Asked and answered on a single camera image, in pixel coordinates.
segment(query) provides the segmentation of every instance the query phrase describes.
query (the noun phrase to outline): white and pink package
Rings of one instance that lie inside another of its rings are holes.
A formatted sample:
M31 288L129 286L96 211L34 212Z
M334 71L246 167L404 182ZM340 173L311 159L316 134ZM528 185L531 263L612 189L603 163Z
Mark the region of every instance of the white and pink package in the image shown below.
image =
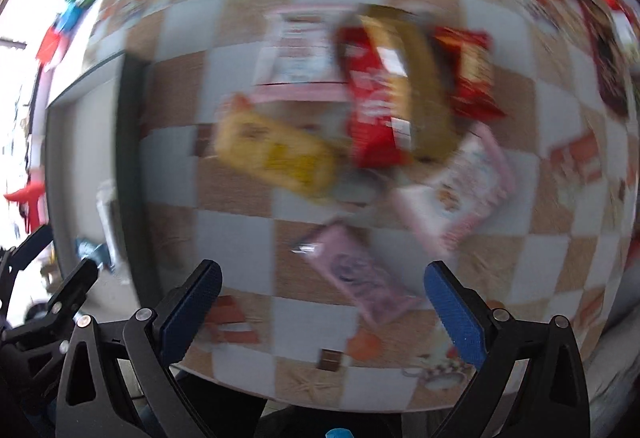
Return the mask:
M370 326L397 319L422 301L412 296L373 261L340 222L313 231L293 252L350 297Z
M297 5L267 14L269 26L256 64L252 100L347 102L334 34L350 10Z
M424 183L395 189L393 199L401 219L426 251L444 259L515 188L494 135L478 122L445 169Z

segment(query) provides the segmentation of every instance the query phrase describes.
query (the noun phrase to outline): candy wrapper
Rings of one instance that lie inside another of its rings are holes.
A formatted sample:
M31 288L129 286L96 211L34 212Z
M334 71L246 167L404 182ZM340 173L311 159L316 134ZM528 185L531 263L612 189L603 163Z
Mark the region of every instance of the candy wrapper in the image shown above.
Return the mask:
M372 327L391 322L421 303L376 265L340 222L308 234L292 251L351 298Z
M433 36L455 60L456 92L451 97L454 113L480 121L503 118L505 113L491 95L494 66L489 35L439 26Z
M334 34L350 10L293 6L269 13L252 100L347 101L344 76L335 60Z
M423 184L395 189L393 199L427 252L444 259L514 190L500 147L478 122L444 170Z
M219 114L215 154L222 163L271 185L321 198L334 184L334 150L313 135L257 114L235 97Z
M405 163L405 153L443 161L457 147L433 53L410 19L402 10L369 5L356 14L356 25L338 31L358 167Z

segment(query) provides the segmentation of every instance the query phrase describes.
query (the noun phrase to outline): table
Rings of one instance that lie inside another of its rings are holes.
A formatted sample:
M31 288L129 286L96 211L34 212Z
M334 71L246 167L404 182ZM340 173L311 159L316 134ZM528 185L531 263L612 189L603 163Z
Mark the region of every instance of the table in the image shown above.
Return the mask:
M609 12L598 11L606 10L602 0L583 7L577 0L134 2L103 1L86 62L122 48L153 62L141 151L162 285L168 289L201 259L214 259L223 270L223 294L246 316L239 329L257 341L212 342L204 328L183 368L292 404L363 411L448 407L472 374L447 358L450 341L426 301L375 331L384 346L379 357L358 362L342 355L337 371L316 368L322 349L343 352L366 325L287 245L339 212L203 158L221 97L251 88L264 13L299 3L428 10L441 24L493 36L495 100L508 117L491 128L518 191L447 264L463 284L518 318L566 315L582 356L590 354L620 283L638 175L628 72L612 41L610 52L591 48L590 28L610 36ZM603 56L612 60L607 75L597 70ZM374 256L422 294L431 258L388 202L357 224ZM513 381L521 375L514 371Z

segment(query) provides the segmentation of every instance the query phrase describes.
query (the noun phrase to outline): blue gripper pad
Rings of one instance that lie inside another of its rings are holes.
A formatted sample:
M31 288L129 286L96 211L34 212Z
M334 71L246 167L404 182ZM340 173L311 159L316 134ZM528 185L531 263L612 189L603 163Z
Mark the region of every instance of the blue gripper pad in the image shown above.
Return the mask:
M434 263L424 270L424 291L462 360L479 370L486 358L484 330Z
M178 302L160 331L160 363L163 367L180 362L189 349L204 318L222 289L222 270L208 261L206 269Z

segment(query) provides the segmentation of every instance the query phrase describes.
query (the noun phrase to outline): tablecloth pattern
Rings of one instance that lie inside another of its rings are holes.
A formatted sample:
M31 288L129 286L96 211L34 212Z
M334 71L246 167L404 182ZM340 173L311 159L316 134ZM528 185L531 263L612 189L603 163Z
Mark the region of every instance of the tablecloth pattern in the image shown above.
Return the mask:
M162 285L179 283L202 259L217 261L223 293L235 297L259 338L258 344L213 343L205 328L182 366L241 391L340 410L447 407L464 388L465 382L447 383L446 374L438 381L438 373L449 372L450 341L427 301L373 331L384 345L378 358L343 355L338 371L317 369L320 350L343 352L366 324L288 245L339 209L205 158L221 97L251 89L264 13L286 4L360 2L428 10L438 23L483 29L494 38L495 100L508 117L491 128L518 192L447 264L465 286L502 302L515 317L548 322L566 315L588 356L630 241L638 124L634 106L620 119L603 104L575 2L556 2L562 24L550 34L546 19L527 11L523 0L103 0L86 64L120 49L153 62L141 144ZM597 167L578 189L558 181L567 154ZM424 295L430 256L389 204L353 224L375 258ZM462 373L470 378L472 371Z

